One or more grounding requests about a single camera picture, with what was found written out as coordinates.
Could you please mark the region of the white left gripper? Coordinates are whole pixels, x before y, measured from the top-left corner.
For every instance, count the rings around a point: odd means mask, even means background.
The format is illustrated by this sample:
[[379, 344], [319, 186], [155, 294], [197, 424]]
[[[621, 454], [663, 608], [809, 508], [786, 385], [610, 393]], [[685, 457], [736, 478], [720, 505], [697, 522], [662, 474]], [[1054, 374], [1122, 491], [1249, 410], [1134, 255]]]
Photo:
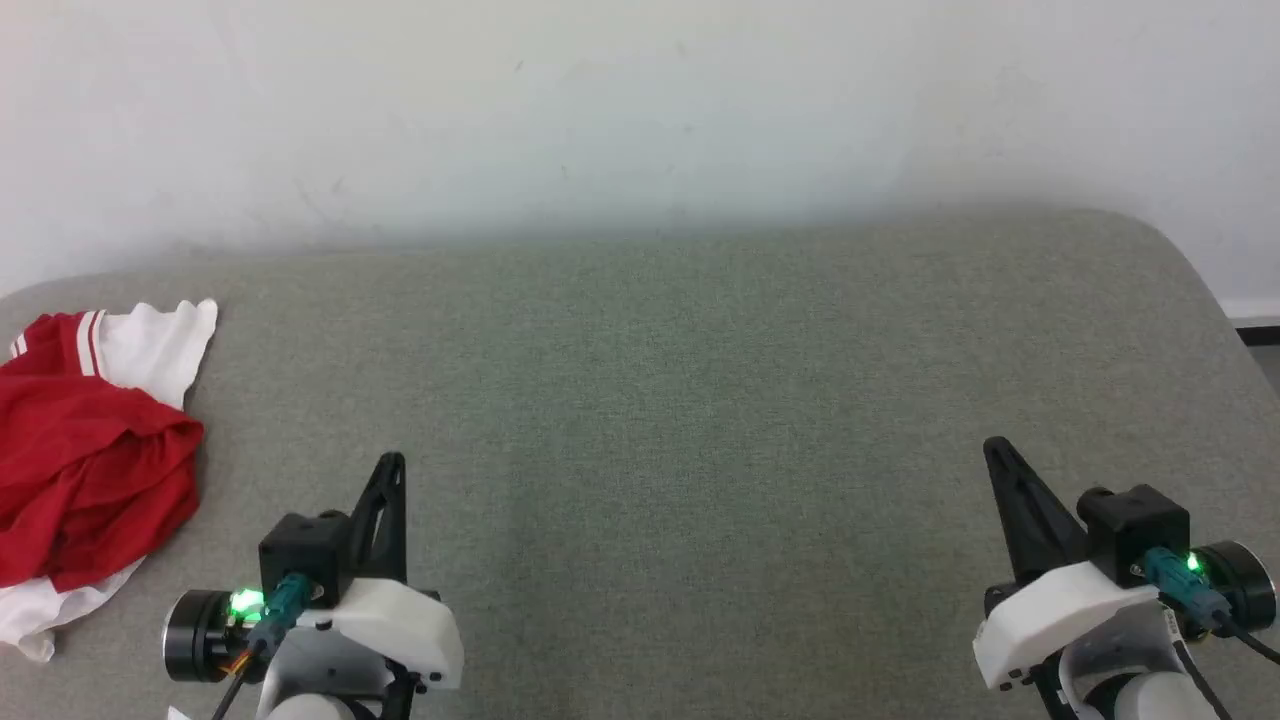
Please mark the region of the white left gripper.
[[403, 584], [404, 480], [404, 455], [383, 454], [348, 520], [346, 575], [360, 579], [334, 609], [302, 612], [271, 657], [270, 719], [407, 719], [419, 694], [461, 687], [453, 612]]

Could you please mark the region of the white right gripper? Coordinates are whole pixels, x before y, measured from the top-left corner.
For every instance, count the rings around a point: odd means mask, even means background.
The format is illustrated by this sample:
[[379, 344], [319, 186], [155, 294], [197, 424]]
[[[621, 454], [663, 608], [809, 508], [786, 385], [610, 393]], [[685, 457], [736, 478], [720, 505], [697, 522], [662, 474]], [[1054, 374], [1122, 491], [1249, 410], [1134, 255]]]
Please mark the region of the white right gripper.
[[1085, 530], [1007, 438], [986, 439], [984, 460], [1012, 582], [1029, 584], [975, 632], [986, 687], [1032, 685], [1051, 719], [1187, 717], [1187, 646], [1156, 588], [1082, 562]]

